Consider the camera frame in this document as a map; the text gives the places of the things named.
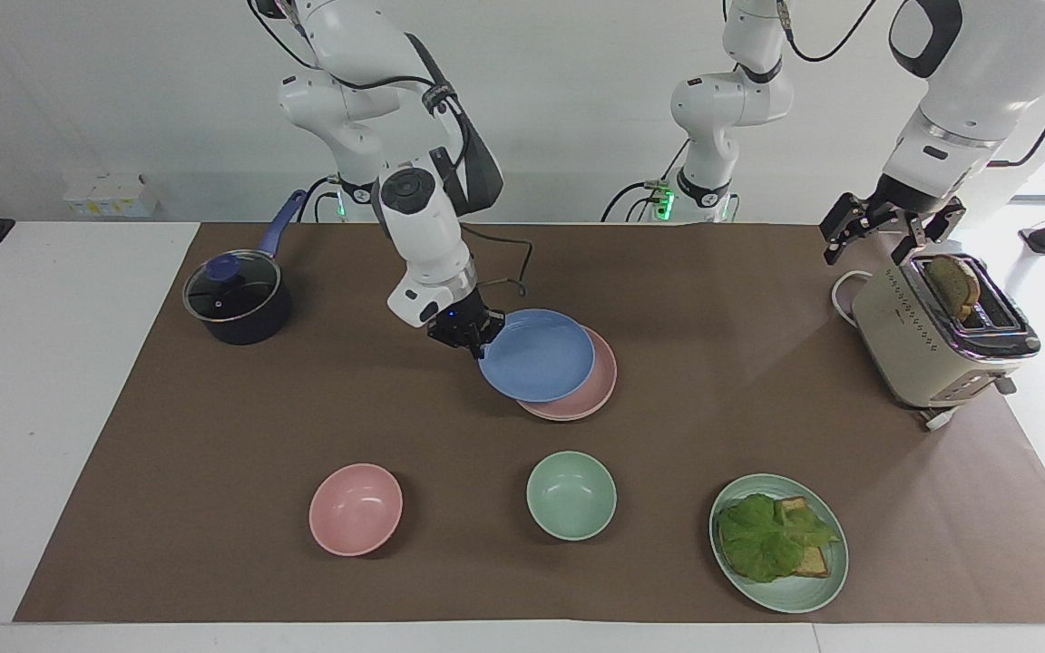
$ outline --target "white robotic arm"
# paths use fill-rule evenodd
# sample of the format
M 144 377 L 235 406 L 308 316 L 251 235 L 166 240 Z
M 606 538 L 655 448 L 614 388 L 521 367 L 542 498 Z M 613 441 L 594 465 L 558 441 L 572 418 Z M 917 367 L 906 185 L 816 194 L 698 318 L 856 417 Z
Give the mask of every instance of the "white robotic arm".
M 845 193 L 821 220 L 830 264 L 882 224 L 909 235 L 897 263 L 949 236 L 966 207 L 955 191 L 978 174 L 1045 93 L 1045 0 L 905 0 L 889 30 L 898 63 L 928 79 L 875 193 Z
M 781 69 L 784 44 L 775 0 L 733 0 L 723 46 L 737 69 L 687 79 L 672 93 L 671 114 L 688 132 L 688 156 L 669 172 L 672 210 L 656 217 L 718 219 L 739 158 L 726 130 L 780 120 L 792 108 L 793 86 Z
M 423 43 L 396 29 L 372 0 L 275 0 L 272 8 L 261 13 L 289 18 L 320 68 L 285 79 L 279 103 L 287 119 L 332 149 L 349 206 L 368 206 L 407 261 L 389 308 L 412 327 L 426 326 L 432 339 L 481 358 L 505 316 L 486 308 L 478 294 L 459 216 L 496 202 L 503 178 L 457 93 Z M 443 120 L 450 147 L 390 169 L 380 138 L 357 120 L 397 111 L 396 88 L 415 92 Z

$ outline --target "cream toaster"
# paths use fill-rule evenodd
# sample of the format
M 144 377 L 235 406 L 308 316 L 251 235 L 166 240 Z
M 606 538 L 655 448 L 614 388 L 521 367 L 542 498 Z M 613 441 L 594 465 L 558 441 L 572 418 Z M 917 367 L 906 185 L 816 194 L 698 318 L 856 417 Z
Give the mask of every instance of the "cream toaster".
M 970 264 L 981 285 L 978 305 L 961 322 L 946 310 L 925 274 L 929 255 L 875 274 L 854 300 L 857 329 L 882 377 L 913 409 L 952 409 L 991 386 L 1012 394 L 1008 375 L 1041 347 L 982 261 L 951 256 Z

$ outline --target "lid knob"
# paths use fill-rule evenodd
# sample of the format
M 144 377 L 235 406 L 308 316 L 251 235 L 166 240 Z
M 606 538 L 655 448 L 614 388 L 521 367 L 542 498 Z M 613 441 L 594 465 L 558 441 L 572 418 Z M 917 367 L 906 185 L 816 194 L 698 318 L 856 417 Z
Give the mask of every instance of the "lid knob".
M 217 284 L 223 284 L 224 281 L 236 277 L 238 273 L 240 273 L 240 259 L 230 255 L 230 253 L 225 253 L 225 255 L 215 257 L 204 264 L 204 274 L 207 274 L 208 278 L 216 281 Z

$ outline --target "blue plate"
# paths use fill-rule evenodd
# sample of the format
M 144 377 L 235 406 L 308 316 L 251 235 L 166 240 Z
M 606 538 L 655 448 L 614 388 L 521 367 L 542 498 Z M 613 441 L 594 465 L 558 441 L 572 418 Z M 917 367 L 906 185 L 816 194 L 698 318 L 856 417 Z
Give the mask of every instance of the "blue plate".
M 543 403 L 574 393 L 595 366 L 591 337 L 565 314 L 528 308 L 506 326 L 478 362 L 495 390 L 518 401 Z

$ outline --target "lettuce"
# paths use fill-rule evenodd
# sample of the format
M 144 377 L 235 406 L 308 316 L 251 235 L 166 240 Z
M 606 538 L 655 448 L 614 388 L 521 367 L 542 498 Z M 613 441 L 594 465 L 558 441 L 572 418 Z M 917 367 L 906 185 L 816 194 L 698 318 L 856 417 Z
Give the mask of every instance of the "lettuce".
M 718 521 L 725 559 L 733 570 L 756 582 L 792 575 L 806 546 L 825 546 L 837 537 L 812 510 L 784 510 L 763 493 L 725 508 Z

